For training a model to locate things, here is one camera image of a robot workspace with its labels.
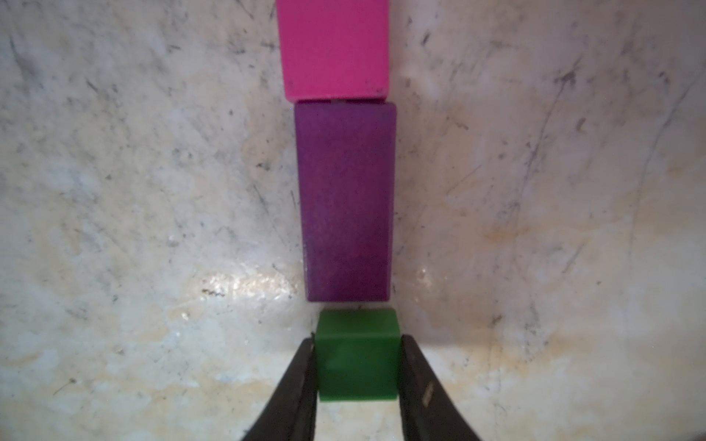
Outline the purple block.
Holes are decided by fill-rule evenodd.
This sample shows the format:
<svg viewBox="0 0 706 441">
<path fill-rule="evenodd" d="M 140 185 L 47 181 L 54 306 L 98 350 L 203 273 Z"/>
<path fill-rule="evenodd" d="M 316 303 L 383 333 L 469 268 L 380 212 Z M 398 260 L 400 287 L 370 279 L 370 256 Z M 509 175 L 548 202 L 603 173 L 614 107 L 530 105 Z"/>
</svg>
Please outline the purple block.
<svg viewBox="0 0 706 441">
<path fill-rule="evenodd" d="M 396 107 L 294 107 L 308 301 L 390 298 Z"/>
</svg>

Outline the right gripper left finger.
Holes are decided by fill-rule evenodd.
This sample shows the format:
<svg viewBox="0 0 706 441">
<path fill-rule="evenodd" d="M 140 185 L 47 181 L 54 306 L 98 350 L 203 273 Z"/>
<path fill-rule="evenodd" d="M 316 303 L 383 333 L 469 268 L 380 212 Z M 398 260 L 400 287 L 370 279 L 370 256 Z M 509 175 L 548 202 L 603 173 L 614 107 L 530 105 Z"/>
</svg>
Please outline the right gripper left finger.
<svg viewBox="0 0 706 441">
<path fill-rule="evenodd" d="M 317 396 L 314 338 L 308 337 L 243 440 L 314 440 Z"/>
</svg>

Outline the pink block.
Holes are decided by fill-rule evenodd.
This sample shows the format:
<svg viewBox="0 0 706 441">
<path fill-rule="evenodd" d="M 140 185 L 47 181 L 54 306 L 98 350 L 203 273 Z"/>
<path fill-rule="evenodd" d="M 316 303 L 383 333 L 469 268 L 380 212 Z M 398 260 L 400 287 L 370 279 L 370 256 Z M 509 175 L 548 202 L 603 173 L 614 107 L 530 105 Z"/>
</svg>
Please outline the pink block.
<svg viewBox="0 0 706 441">
<path fill-rule="evenodd" d="M 276 12 L 288 101 L 388 96 L 388 1 L 279 0 Z"/>
</svg>

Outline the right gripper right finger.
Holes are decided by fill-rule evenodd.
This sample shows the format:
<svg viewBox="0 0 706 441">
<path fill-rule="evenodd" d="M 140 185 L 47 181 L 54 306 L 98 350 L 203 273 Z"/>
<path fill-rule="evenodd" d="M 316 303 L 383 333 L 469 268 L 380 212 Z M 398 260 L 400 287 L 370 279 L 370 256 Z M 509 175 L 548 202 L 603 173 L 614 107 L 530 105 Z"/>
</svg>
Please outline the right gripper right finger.
<svg viewBox="0 0 706 441">
<path fill-rule="evenodd" d="M 398 394 L 404 440 L 481 440 L 410 334 L 402 335 L 400 362 Z"/>
</svg>

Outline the green cube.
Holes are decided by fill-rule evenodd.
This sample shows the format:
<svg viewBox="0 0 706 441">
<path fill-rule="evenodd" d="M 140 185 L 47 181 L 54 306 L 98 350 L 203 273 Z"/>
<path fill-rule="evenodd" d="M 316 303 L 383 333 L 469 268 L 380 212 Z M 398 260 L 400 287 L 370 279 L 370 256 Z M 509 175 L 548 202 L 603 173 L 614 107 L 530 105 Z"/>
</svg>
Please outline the green cube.
<svg viewBox="0 0 706 441">
<path fill-rule="evenodd" d="M 402 334 L 393 309 L 324 310 L 314 333 L 323 402 L 398 396 Z"/>
</svg>

